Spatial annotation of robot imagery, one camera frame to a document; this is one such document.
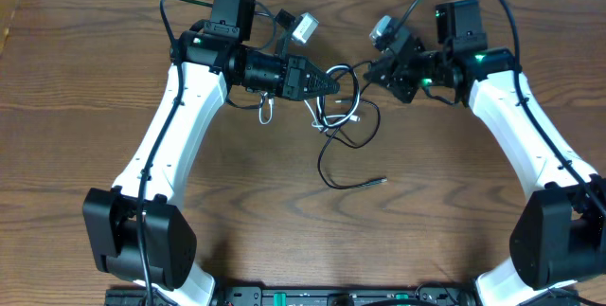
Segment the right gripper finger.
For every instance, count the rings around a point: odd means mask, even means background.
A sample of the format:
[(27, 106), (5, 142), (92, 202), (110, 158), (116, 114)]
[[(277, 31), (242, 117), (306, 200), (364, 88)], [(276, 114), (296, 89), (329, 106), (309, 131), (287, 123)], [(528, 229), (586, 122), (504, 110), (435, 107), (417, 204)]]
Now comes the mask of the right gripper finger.
[(369, 67), (366, 75), (368, 77), (381, 77), (387, 76), (389, 77), (392, 73), (392, 57), (383, 57), (378, 59), (375, 62), (372, 62)]
[(365, 80), (369, 84), (377, 84), (383, 88), (388, 85), (388, 74), (379, 71), (368, 71), (364, 74)]

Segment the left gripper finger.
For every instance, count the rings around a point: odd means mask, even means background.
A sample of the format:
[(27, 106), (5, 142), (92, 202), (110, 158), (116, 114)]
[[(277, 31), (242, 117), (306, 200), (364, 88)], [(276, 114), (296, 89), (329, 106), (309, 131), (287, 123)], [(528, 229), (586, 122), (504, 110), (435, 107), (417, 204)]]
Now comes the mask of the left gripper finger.
[(340, 92), (339, 85), (324, 86), (324, 87), (319, 87), (319, 88), (312, 88), (312, 87), (306, 86), (303, 88), (300, 97), (302, 100), (316, 99), (316, 98), (320, 98), (320, 97), (323, 97), (326, 95), (337, 94), (339, 92)]
[(305, 63), (305, 89), (307, 91), (339, 91), (340, 84), (307, 59)]

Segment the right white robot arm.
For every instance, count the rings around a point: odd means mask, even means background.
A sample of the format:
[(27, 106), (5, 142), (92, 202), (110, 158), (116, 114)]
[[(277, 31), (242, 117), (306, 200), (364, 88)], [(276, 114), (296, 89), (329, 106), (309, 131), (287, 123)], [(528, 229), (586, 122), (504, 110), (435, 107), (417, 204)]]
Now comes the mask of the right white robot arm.
[(605, 272), (604, 178), (550, 121), (511, 51), (489, 47), (477, 0), (439, 4), (435, 16), (436, 50), (384, 16), (369, 35), (381, 58), (365, 78), (404, 103), (417, 92), (452, 89), (517, 175), (526, 206), (509, 237), (509, 256), (475, 280), (473, 301), (581, 304), (574, 285)]

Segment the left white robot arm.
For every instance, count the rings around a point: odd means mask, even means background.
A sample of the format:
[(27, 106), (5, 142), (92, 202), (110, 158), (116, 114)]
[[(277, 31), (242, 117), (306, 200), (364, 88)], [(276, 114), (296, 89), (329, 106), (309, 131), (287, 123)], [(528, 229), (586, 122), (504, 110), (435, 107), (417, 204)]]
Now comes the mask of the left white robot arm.
[(82, 213), (99, 271), (137, 283), (124, 305), (206, 305), (213, 277), (195, 261), (197, 239), (182, 210), (206, 130), (233, 86), (301, 101), (339, 91), (308, 58), (289, 52), (317, 29), (309, 13), (272, 14), (258, 0), (213, 0), (210, 15), (171, 35), (167, 86), (132, 160)]

